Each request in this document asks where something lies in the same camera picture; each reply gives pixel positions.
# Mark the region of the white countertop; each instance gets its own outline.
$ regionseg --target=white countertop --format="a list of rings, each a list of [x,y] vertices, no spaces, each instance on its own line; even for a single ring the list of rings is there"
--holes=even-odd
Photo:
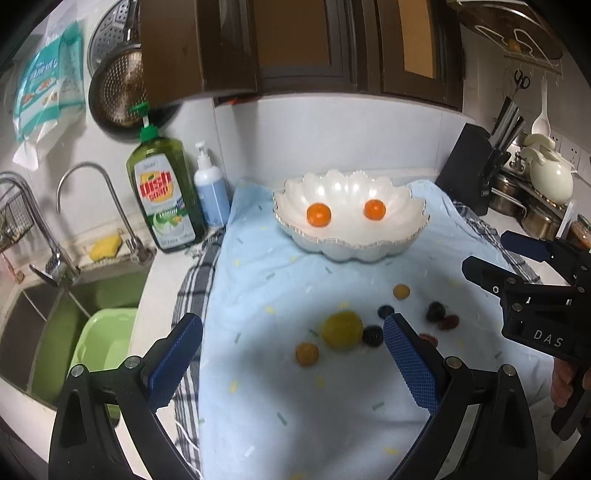
[[[499,234],[506,230],[524,233],[515,219],[492,210],[483,218],[494,226]],[[529,259],[527,261],[544,283],[565,284],[564,280],[547,264]],[[130,355],[145,355],[156,340],[170,333],[177,292],[192,264],[193,260],[186,256],[184,251],[156,254],[139,303],[129,347]],[[36,454],[48,461],[55,411],[18,391],[2,378],[0,378],[0,398],[0,416]],[[177,429],[173,404],[159,409],[157,416],[168,435],[175,441]],[[135,449],[123,418],[115,431],[133,472],[149,479],[150,476]]]

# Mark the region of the human hand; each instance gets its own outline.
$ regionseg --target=human hand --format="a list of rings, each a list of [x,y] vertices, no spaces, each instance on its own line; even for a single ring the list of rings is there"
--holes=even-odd
[[[576,367],[564,360],[554,359],[554,371],[552,372],[552,387],[550,388],[550,398],[557,407],[563,408],[573,394],[573,378],[576,373]],[[583,377],[583,388],[591,390],[591,368]]]

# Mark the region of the kitchen faucet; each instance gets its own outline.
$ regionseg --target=kitchen faucet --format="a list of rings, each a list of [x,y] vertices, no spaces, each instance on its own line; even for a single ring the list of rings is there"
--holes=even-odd
[[[129,250],[131,251],[131,255],[133,256],[133,258],[140,265],[143,265],[143,264],[147,263],[148,261],[150,261],[153,257],[152,251],[150,249],[146,248],[144,246],[144,244],[142,243],[142,241],[139,239],[139,237],[134,233],[133,229],[131,228],[131,225],[129,224],[129,222],[127,220],[127,217],[125,216],[125,212],[123,211],[123,208],[121,207],[121,204],[119,202],[119,198],[117,197],[117,194],[115,193],[115,189],[113,188],[113,184],[111,183],[111,179],[109,178],[109,174],[99,164],[96,164],[94,162],[89,162],[89,161],[80,162],[80,163],[77,163],[76,165],[74,165],[73,167],[71,167],[66,173],[64,173],[59,184],[57,185],[57,190],[56,190],[56,210],[57,210],[57,213],[61,212],[61,187],[64,184],[64,181],[68,178],[70,173],[72,173],[74,170],[77,170],[78,168],[84,168],[84,167],[94,168],[95,170],[98,170],[100,172],[100,174],[103,176],[103,178],[105,179],[106,184],[109,187],[109,192],[111,193],[111,197],[113,198],[113,201],[115,202],[115,206],[117,207],[117,211],[119,212],[119,215],[121,215],[121,219],[123,220],[125,228],[127,228],[127,231],[129,232],[129,239],[126,240],[125,243],[129,247]]]
[[[27,209],[33,217],[33,221],[39,227],[43,238],[45,238],[51,249],[51,258],[47,261],[45,269],[41,270],[35,265],[30,264],[29,267],[31,270],[39,275],[44,281],[55,287],[61,285],[64,280],[74,281],[80,274],[80,271],[68,256],[66,250],[57,242],[56,237],[53,235],[39,209],[39,205],[37,204],[33,191],[27,181],[18,173],[13,171],[3,171],[0,172],[0,184],[2,183],[10,183],[20,189],[25,204],[27,205]]]

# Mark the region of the yellow sponge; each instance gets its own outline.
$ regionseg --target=yellow sponge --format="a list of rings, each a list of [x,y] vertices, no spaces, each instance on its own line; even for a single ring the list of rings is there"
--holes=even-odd
[[[93,262],[103,258],[115,258],[122,243],[123,240],[118,234],[107,236],[94,244],[88,256]]]

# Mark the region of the kitchen sink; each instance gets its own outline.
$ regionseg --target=kitchen sink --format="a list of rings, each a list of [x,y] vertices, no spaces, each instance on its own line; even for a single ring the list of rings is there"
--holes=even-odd
[[[87,314],[137,307],[149,270],[124,261],[83,271],[69,289],[40,284],[22,291],[0,339],[0,375],[55,407]]]

